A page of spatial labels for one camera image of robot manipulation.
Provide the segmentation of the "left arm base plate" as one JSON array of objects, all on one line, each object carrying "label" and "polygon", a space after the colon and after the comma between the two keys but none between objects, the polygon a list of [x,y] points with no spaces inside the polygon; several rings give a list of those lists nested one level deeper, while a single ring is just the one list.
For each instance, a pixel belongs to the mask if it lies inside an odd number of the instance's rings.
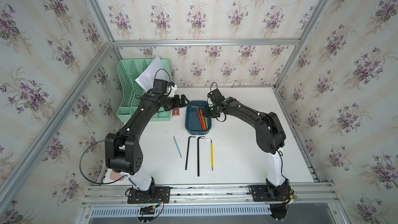
[{"label": "left arm base plate", "polygon": [[128,204],[146,204],[146,203],[169,203],[171,187],[158,187],[149,189],[149,191],[139,191],[130,188],[126,192]]}]

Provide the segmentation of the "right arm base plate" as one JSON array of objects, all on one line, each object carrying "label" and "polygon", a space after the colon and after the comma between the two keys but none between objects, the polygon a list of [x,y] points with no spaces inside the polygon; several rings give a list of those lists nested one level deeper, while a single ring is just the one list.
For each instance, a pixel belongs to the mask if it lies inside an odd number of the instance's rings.
[{"label": "right arm base plate", "polygon": [[294,197],[294,190],[287,183],[280,186],[272,184],[251,185],[249,192],[255,202],[289,203]]}]

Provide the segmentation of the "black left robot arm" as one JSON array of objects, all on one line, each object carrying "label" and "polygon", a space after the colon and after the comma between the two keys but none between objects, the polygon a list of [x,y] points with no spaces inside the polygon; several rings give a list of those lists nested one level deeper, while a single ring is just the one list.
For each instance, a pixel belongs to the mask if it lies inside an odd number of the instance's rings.
[{"label": "black left robot arm", "polygon": [[141,135],[150,119],[163,108],[166,112],[186,107],[190,101],[182,95],[169,96],[147,92],[141,96],[137,110],[115,134],[105,139],[105,164],[108,169],[128,176],[136,191],[153,195],[155,182],[142,168],[144,155],[140,147]]}]

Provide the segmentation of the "yellow hex key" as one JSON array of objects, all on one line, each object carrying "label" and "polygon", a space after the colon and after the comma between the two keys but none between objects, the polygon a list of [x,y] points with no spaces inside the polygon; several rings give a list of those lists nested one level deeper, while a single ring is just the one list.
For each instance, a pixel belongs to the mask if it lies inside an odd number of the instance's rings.
[{"label": "yellow hex key", "polygon": [[211,166],[211,170],[214,170],[214,146],[213,146],[213,142],[212,139],[206,139],[206,141],[208,141],[210,143],[210,166]]}]

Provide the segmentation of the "long black hex key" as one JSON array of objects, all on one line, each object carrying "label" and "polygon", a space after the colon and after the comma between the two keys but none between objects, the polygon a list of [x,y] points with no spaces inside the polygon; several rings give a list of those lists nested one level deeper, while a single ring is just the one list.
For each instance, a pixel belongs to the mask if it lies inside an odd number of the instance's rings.
[{"label": "long black hex key", "polygon": [[197,177],[200,177],[200,143],[205,138],[205,136],[199,136],[197,139]]}]

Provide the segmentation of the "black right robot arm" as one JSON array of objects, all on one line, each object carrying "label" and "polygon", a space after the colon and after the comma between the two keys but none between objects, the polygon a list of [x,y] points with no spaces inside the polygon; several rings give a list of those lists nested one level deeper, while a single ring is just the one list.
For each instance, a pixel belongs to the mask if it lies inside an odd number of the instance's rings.
[{"label": "black right robot arm", "polygon": [[231,115],[254,128],[256,143],[266,153],[266,192],[275,200],[282,193],[289,192],[289,179],[283,173],[283,147],[286,134],[274,112],[264,113],[249,108],[233,97],[208,94],[211,105],[205,107],[204,116],[219,118],[221,114]]}]

